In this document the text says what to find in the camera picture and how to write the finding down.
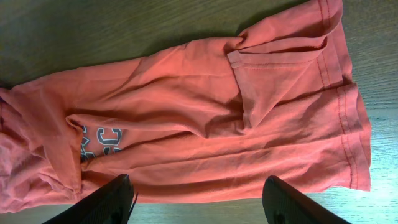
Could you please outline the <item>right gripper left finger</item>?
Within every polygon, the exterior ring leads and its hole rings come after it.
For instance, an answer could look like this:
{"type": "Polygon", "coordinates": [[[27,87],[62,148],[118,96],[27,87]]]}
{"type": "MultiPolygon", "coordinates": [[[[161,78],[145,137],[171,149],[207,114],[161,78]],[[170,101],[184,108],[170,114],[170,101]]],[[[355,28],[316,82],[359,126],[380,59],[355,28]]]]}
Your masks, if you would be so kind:
{"type": "Polygon", "coordinates": [[[127,224],[135,204],[129,176],[121,174],[43,224],[127,224]]]}

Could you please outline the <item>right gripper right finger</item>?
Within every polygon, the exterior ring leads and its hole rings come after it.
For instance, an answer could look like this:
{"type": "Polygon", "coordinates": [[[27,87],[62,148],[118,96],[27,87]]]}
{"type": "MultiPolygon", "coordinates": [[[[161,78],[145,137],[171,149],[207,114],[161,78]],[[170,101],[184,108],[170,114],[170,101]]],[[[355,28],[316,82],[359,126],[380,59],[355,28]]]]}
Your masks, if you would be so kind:
{"type": "Polygon", "coordinates": [[[268,224],[349,224],[274,175],[263,186],[262,206],[268,224]]]}

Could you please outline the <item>red soccer t-shirt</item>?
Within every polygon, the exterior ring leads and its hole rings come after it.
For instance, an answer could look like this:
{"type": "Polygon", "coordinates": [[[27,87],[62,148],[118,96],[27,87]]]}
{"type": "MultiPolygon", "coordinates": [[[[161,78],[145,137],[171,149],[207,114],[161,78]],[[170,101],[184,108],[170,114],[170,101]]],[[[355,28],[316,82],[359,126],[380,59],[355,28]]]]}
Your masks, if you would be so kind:
{"type": "Polygon", "coordinates": [[[140,203],[371,187],[371,125],[341,18],[311,0],[236,37],[1,90],[1,212],[76,203],[120,174],[140,203]]]}

